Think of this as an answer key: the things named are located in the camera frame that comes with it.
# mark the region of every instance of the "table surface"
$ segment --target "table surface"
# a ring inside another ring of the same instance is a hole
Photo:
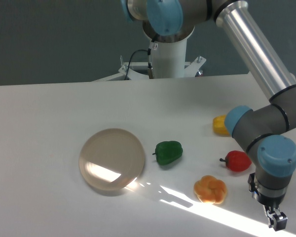
[[[281,204],[287,228],[274,232],[248,192],[254,166],[227,170],[219,158],[240,147],[212,132],[214,117],[267,104],[251,75],[0,86],[0,237],[294,236],[296,171]],[[113,195],[78,167],[83,144],[106,128],[132,132],[146,154],[137,186]],[[296,129],[285,136],[296,143]],[[160,167],[152,153],[168,140],[184,154]],[[193,193],[204,175],[226,183],[222,205]]]

